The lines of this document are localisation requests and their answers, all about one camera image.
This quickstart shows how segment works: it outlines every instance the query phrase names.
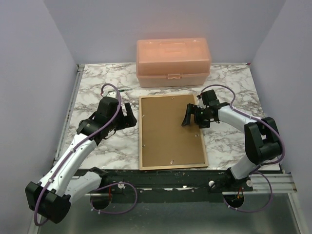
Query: orange plastic box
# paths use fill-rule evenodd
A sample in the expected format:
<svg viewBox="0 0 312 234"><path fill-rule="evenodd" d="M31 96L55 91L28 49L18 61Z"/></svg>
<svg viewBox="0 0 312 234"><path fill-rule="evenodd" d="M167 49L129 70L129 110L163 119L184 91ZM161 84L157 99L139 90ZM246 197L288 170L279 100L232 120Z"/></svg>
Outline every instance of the orange plastic box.
<svg viewBox="0 0 312 234"><path fill-rule="evenodd" d="M210 65L204 38L137 41L136 77L141 87L202 85Z"/></svg>

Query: white marble surface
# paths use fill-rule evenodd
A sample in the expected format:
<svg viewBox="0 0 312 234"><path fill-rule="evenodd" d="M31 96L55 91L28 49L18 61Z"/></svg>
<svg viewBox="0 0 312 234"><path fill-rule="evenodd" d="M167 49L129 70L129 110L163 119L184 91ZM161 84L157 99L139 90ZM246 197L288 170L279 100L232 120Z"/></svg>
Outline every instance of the white marble surface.
<svg viewBox="0 0 312 234"><path fill-rule="evenodd" d="M136 77L135 64L89 64L85 66L77 100L70 120L68 136L63 148L69 146L76 134L81 120L89 117L98 107L101 99L100 88L104 83L112 83L119 89L130 89L121 93L122 101L130 102L134 115L138 118L138 97L159 94L199 94L200 90L210 84L224 84L236 93L234 106L263 116L254 82L247 65L212 65L211 74L203 86L140 88ZM230 102L232 95L227 90L215 87L220 102ZM225 123L212 123L210 129L203 130L207 149L207 170L226 170L233 166L245 154L244 135ZM89 154L80 168L94 166L101 169L138 169L138 125L134 128L117 131L108 140ZM269 165L262 170L279 170L278 165Z"/></svg>

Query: lavender wall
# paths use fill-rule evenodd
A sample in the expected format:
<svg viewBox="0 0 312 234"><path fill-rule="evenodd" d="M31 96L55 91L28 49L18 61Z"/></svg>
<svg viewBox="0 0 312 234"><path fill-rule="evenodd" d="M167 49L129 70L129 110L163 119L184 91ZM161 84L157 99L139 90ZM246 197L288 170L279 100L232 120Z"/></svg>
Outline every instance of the lavender wall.
<svg viewBox="0 0 312 234"><path fill-rule="evenodd" d="M306 220L312 220L312 1L287 0L252 61L264 111L286 143L283 166L294 177Z"/></svg>
<svg viewBox="0 0 312 234"><path fill-rule="evenodd" d="M285 0L44 0L76 63L134 62L138 39L206 37L250 62Z"/></svg>
<svg viewBox="0 0 312 234"><path fill-rule="evenodd" d="M25 196L52 166L77 66L42 0L0 1L0 233L27 233Z"/></svg>

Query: purple cable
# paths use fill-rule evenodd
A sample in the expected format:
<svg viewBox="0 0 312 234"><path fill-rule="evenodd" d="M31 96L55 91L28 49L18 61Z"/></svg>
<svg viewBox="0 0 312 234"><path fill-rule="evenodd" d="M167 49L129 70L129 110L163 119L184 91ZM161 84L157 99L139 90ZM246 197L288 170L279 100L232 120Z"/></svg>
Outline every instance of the purple cable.
<svg viewBox="0 0 312 234"><path fill-rule="evenodd" d="M227 201L225 199L223 199L223 202L228 206L228 208L230 208L231 210L234 210L234 211L239 211L239 212L243 212L243 213L256 213L256 212L260 212L260 211L263 211L265 210L271 203L272 203L272 200L273 200L273 190L272 190L272 185L271 183L269 182L269 179L263 175L261 172L254 172L254 174L260 174L262 175L266 181L268 182L268 185L270 187L270 199L268 201L267 204L265 204L265 206L263 206L262 208L258 209L258 210L242 210L242 209L239 209L239 208L234 208L233 206L230 206Z"/></svg>
<svg viewBox="0 0 312 234"><path fill-rule="evenodd" d="M282 154L281 154L281 157L278 158L278 159L277 159L276 161L274 161L274 162L266 162L266 163L263 163L263 164L259 165L259 167L257 167L256 169L254 169L252 172L257 171L261 166L276 164L276 163L279 163L280 161L282 161L283 158L285 157L285 143L284 143L283 139L280 137L280 135L277 133L277 131L275 131L270 125L268 125L268 124L267 124L266 122L264 122L263 120L261 120L261 119L259 119L259 118L257 118L257 117L253 117L253 116L251 116L251 115L249 115L249 114L247 114L247 113L245 113L245 112L242 112L242 111L240 111L240 110L234 108L234 107L233 107L233 102L235 101L236 95L235 95L234 91L233 91L231 88L229 88L229 87L227 87L227 86L225 86L225 85L222 85L222 84L212 84L212 85L206 86L201 92L203 93L203 92L205 91L205 89L210 88L210 87L212 87L212 86L220 86L220 87L223 87L223 88L226 88L226 89L230 90L231 93L233 94L233 99L232 99L232 101L231 101L231 103L230 103L230 108L231 108L233 111L235 111L236 113L239 113L239 114L241 114L241 115L243 115L243 116L245 116L245 117L247 117L247 118L251 118L251 119L253 119L253 120L255 120L255 121L258 121L258 122L262 123L264 126L266 126L268 129L270 129L271 132L273 132L273 133L277 136L279 142L281 143L281 147L282 147Z"/></svg>
<svg viewBox="0 0 312 234"><path fill-rule="evenodd" d="M118 99L118 106L117 106L117 110L115 112L115 114L113 115L113 117L100 129L98 129L97 131L95 131L94 133L92 133L91 135L89 135L88 137L86 137L85 139L83 139L81 142L79 142L74 148L73 151L75 152L76 149L82 145L85 141L89 140L90 138L94 137L96 134L98 134L100 131L102 131L103 129L105 129L118 115L120 107L121 107L121 96L120 96L120 92L118 90L118 88L112 84L104 84L101 88L101 92L103 93L103 89L105 86L111 86L115 89L116 93L117 93L117 99ZM53 181L53 179L55 178L55 176L57 175L57 173L60 171L60 169L62 168L62 166L65 164L65 162L69 159L69 157L72 155L73 152L69 152L66 157L64 158L64 160L59 164L59 166L55 169L54 173L51 175L50 180ZM42 223L38 222L38 209L39 209L39 205L41 202L41 199L43 197L44 192L47 190L47 188L49 187L49 185L51 184L51 182L47 182L46 185L44 186L44 188L41 190L39 197L37 199L36 205L35 205L35 211L34 211L34 223L36 226L42 226L43 224L45 224L48 219L44 220Z"/></svg>
<svg viewBox="0 0 312 234"><path fill-rule="evenodd" d="M130 208L128 208L127 210L124 210L124 211L119 211L119 212L110 212L110 211L101 211L101 210L97 210L94 208L93 206L93 200L90 201L90 204L92 206L92 210L95 210L97 212L100 212L100 213L103 213L103 214L110 214L110 215L120 215L120 214L124 214L124 213L127 213L128 211L132 210L134 208L134 206L136 205L137 203L137 190L136 188L130 184L130 183L127 183L127 182L119 182L119 183L114 183L114 184L109 184L109 185L106 185L104 187L101 187L101 188L98 188L98 189L95 189L95 191L99 191L99 190L102 190L102 189L107 189L109 187L112 187L112 186L115 186L115 185L119 185L119 184L126 184L126 185L129 185L131 188L133 188L133 190L135 191L135 194L136 194L136 198L135 198L135 201L134 203L132 204L132 206Z"/></svg>

